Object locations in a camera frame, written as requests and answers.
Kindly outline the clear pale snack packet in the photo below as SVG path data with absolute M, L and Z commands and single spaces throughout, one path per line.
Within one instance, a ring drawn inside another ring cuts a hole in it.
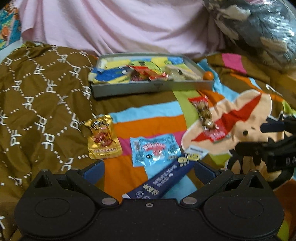
M 199 81 L 202 80 L 200 75 L 194 73 L 191 69 L 180 68 L 176 65 L 166 65 L 161 67 L 161 70 L 166 73 L 166 78 L 173 81 Z

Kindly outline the cartoon paper tray liner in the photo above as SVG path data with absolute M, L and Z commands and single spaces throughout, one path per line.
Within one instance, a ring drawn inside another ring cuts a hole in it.
M 88 74 L 88 81 L 95 84 L 133 82 L 130 79 L 132 70 L 128 65 L 145 66 L 158 73 L 162 73 L 161 67 L 166 65 L 188 68 L 181 57 L 131 57 L 120 60 L 102 58 L 98 61 L 98 65 Z

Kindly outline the blue calcium stick packet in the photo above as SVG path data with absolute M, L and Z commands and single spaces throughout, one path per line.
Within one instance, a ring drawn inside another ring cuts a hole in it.
M 177 157 L 145 183 L 122 195 L 123 199 L 161 199 L 183 197 L 197 190 L 187 174 L 197 161 L 202 160 L 208 150 L 191 145 L 184 154 Z

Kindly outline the grey metal tray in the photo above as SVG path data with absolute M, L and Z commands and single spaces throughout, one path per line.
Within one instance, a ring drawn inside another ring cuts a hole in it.
M 199 90 L 199 89 L 211 89 L 214 80 L 204 80 L 203 75 L 206 72 L 197 63 L 193 62 L 188 57 L 182 55 L 172 55 L 172 54 L 161 54 L 161 53 L 117 53 L 102 55 L 98 58 L 95 67 L 98 65 L 98 61 L 102 58 L 107 58 L 110 60 L 120 60 L 123 58 L 131 57 L 181 57 L 185 65 L 191 69 L 197 75 L 202 77 L 199 81 L 173 81 L 173 80 L 161 80 L 157 79 L 155 81 L 139 81 L 139 82 L 129 82 L 129 83 L 118 83 L 118 84 L 95 84 L 90 83 L 93 96 L 95 98 L 117 96 L 117 95 L 128 95 L 136 93 L 150 93 L 150 92 L 161 92 L 170 90 Z

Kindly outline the colourful cartoon bedspread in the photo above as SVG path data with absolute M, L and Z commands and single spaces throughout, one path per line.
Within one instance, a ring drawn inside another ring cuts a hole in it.
M 222 53 L 208 56 L 198 66 L 214 75 L 212 90 L 166 91 L 114 96 L 96 100 L 88 73 L 96 64 L 86 52 L 25 43 L 1 63 L 1 240 L 20 240 L 15 207 L 42 169 L 63 174 L 85 168 L 89 157 L 89 129 L 83 123 L 109 114 L 122 154 L 104 160 L 97 187 L 114 198 L 152 178 L 165 163 L 134 167 L 130 139 L 175 137 L 180 148 L 199 133 L 198 114 L 189 102 L 206 96 L 215 120 L 231 128 L 226 140 L 196 144 L 209 151 L 206 162 L 236 173 L 254 168 L 250 157 L 240 157 L 238 141 L 279 141 L 287 132 L 262 133 L 259 126 L 295 116 L 295 98 L 273 87 L 277 71 L 252 63 L 245 56 Z

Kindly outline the colourful wall poster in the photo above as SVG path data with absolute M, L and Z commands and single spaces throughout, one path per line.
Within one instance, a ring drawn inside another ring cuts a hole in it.
M 21 22 L 16 1 L 1 8 L 1 50 L 21 39 Z

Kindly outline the red quail egg packet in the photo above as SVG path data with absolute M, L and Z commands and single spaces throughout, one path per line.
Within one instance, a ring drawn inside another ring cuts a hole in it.
M 203 129 L 201 136 L 205 140 L 210 140 L 212 143 L 215 143 L 228 137 L 228 133 L 226 132 L 224 126 L 221 123 L 213 121 L 213 116 L 208 104 L 208 98 L 206 96 L 192 97 L 188 100 L 195 107 L 198 113 Z

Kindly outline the plastic wrapped clothes bundle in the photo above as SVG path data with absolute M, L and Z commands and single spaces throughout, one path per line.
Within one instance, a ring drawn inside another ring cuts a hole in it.
M 278 70 L 295 69 L 295 15 L 283 1 L 204 1 L 234 44 Z

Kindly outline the pink cloth sheet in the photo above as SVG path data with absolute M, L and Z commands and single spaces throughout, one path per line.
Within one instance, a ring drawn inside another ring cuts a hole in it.
M 158 52 L 197 58 L 225 48 L 202 1 L 16 1 L 26 41 L 99 55 Z

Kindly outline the red orange snack packet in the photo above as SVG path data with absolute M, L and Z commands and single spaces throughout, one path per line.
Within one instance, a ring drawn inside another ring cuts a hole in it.
M 132 70 L 130 73 L 130 79 L 134 82 L 155 81 L 157 79 L 167 80 L 169 77 L 165 72 L 158 73 L 145 66 L 128 65 L 128 67 Z

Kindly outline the light blue snack packet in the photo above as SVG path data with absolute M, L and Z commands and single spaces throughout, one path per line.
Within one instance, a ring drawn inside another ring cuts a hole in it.
M 174 160 L 181 155 L 180 147 L 173 134 L 153 138 L 130 138 L 132 164 L 134 167 L 148 167 Z

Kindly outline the small orange fruit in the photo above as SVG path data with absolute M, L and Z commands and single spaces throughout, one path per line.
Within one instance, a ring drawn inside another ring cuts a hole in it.
M 211 71 L 206 71 L 203 75 L 203 79 L 212 81 L 214 79 L 214 74 Z

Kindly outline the gold meat snack packet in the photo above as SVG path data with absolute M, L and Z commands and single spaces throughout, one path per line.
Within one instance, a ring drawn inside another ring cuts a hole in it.
M 90 129 L 87 137 L 91 159 L 115 158 L 122 154 L 122 147 L 113 126 L 110 114 L 100 114 L 83 123 Z

